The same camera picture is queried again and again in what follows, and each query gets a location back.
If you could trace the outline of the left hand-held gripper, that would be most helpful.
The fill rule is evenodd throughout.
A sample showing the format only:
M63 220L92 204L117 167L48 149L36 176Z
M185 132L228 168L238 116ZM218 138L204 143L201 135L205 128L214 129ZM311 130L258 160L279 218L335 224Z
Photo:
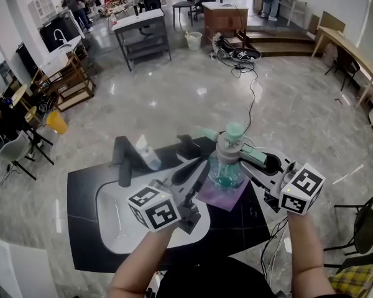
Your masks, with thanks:
M154 179L133 192L126 201L137 221L151 232L177 224L190 234L201 219L193 198L209 170L207 159L190 160L175 169L170 178L171 185Z

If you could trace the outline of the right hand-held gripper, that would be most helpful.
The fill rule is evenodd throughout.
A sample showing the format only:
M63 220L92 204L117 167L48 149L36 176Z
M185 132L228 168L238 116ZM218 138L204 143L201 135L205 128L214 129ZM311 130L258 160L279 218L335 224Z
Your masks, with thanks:
M278 212L280 209L305 215L320 196L325 177L312 165L291 163L289 157L275 148L257 147L266 156L264 165L258 167L240 161L243 173L266 193L264 201ZM273 185L271 179L278 179Z

